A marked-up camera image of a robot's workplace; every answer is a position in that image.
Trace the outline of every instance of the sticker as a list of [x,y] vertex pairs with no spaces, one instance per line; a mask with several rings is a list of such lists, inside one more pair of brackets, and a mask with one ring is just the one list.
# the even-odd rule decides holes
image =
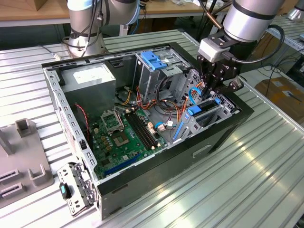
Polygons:
[[168,122],[166,123],[169,127],[172,127],[173,126],[173,121],[171,120],[168,120]]
[[286,90],[286,91],[282,91],[286,96],[290,96],[290,95],[293,95],[292,92]]
[[73,76],[78,84],[90,82],[97,79],[100,79],[101,82],[104,83],[115,79],[110,70],[104,64],[89,70],[75,72]]
[[273,84],[275,84],[275,86],[280,87],[283,86],[283,84],[280,81],[273,81]]

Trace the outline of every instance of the cardboard box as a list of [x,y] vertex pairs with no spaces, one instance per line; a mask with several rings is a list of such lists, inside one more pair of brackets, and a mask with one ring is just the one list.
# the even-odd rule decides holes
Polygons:
[[[265,95],[267,84],[268,79],[257,84],[255,88]],[[271,79],[267,98],[299,124],[304,123],[304,93],[297,89],[287,78],[278,77]]]
[[0,0],[0,5],[38,11],[47,0]]

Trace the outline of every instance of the white connector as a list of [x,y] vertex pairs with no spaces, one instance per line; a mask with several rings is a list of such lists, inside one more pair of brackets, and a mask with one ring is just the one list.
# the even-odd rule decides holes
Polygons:
[[53,54],[53,57],[55,58],[56,61],[60,61],[61,60],[61,57],[55,53],[52,53]]

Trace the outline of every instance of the gray plastic part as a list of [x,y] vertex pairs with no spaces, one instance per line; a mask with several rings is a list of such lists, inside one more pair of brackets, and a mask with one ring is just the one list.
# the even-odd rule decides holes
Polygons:
[[21,138],[33,133],[27,118],[15,121],[15,126]]
[[23,194],[25,192],[25,189],[21,182],[18,184],[14,184],[12,186],[9,186],[6,189],[3,189],[1,191],[1,196],[3,197],[4,200],[10,200],[11,198],[18,196],[20,194]]
[[8,184],[12,181],[15,181],[20,178],[20,173],[17,169],[11,170],[9,172],[3,173],[0,175],[0,183]]
[[31,169],[28,169],[29,179],[33,181],[35,186],[39,186],[48,181],[48,173],[45,171],[42,164],[40,164],[41,172],[33,174]]
[[4,133],[0,130],[0,156],[9,156],[13,153],[14,151],[11,144],[5,138]]
[[0,131],[0,208],[54,183],[35,123],[17,120]]

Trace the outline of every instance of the wooden table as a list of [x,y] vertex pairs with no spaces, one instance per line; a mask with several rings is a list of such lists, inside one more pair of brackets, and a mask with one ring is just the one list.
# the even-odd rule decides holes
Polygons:
[[[193,3],[176,5],[171,0],[165,2],[150,1],[146,6],[146,18],[168,18],[199,16],[203,9]],[[17,9],[0,5],[0,27],[46,25],[69,23],[66,0],[48,0],[38,11]]]

